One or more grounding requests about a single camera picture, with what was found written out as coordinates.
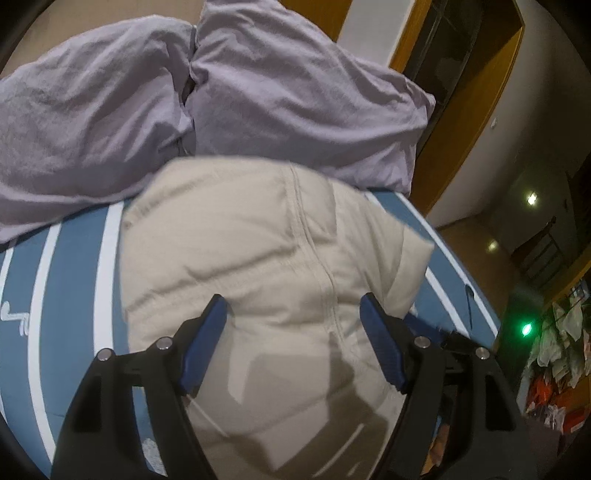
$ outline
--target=ceiling light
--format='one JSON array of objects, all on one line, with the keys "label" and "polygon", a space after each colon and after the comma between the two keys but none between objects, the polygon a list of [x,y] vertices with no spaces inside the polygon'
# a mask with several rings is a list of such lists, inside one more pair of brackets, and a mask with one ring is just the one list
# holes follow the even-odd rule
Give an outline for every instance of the ceiling light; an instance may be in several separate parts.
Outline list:
[{"label": "ceiling light", "polygon": [[488,244],[488,247],[486,247],[486,250],[491,254],[497,248],[499,248],[499,243],[496,240],[492,240],[491,243]]},{"label": "ceiling light", "polygon": [[521,334],[524,337],[527,337],[534,328],[531,326],[531,323],[526,323],[523,328],[521,329]]},{"label": "ceiling light", "polygon": [[531,192],[528,196],[527,196],[527,203],[530,206],[534,206],[538,201],[538,195],[535,192]]}]

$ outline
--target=blue gripper pad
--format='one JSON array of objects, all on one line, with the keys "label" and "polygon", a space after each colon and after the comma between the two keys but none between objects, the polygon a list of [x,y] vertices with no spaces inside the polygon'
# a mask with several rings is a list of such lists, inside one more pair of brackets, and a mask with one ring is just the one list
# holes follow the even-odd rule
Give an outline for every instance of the blue gripper pad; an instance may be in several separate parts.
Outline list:
[{"label": "blue gripper pad", "polygon": [[427,337],[433,343],[438,345],[441,345],[445,340],[445,333],[442,330],[432,327],[427,322],[415,317],[412,313],[408,313],[406,317],[404,317],[403,322],[415,337]]},{"label": "blue gripper pad", "polygon": [[201,386],[226,325],[227,316],[228,304],[223,297],[219,297],[209,314],[203,319],[201,328],[185,352],[180,385],[186,393]]},{"label": "blue gripper pad", "polygon": [[399,391],[403,391],[408,380],[402,369],[402,352],[390,336],[379,311],[367,295],[361,297],[359,317],[386,381]]}]

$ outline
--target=green light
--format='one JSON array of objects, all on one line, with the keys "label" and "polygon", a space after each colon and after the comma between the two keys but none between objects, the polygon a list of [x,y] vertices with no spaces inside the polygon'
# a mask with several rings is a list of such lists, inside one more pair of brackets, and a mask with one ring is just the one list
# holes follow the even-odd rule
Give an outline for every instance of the green light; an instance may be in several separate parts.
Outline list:
[{"label": "green light", "polygon": [[533,329],[533,327],[531,326],[531,323],[527,323],[521,329],[521,333],[524,337],[527,337],[531,333],[532,329]]}]

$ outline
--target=beige puffer jacket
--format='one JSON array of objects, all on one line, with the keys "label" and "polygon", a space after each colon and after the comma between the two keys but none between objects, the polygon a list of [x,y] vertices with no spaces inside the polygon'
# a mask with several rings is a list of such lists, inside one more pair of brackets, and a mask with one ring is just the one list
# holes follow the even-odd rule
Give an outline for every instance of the beige puffer jacket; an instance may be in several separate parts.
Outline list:
[{"label": "beige puffer jacket", "polygon": [[211,296],[226,328],[187,411],[220,480],[373,470],[404,397],[359,320],[373,292],[403,317],[432,246],[355,189],[252,158],[170,163],[127,211],[122,292],[132,351]]}]

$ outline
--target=blue striped bedsheet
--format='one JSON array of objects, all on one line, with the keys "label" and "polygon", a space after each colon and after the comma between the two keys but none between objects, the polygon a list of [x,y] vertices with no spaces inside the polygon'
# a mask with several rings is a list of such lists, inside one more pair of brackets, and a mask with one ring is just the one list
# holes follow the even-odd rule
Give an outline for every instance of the blue striped bedsheet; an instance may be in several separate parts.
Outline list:
[{"label": "blue striped bedsheet", "polygon": [[[400,195],[366,195],[436,244],[415,301],[418,316],[491,346],[499,320],[433,228]],[[104,347],[128,352],[118,274],[123,209],[122,202],[93,209],[0,253],[0,412],[46,475],[67,408],[95,353]]]}]

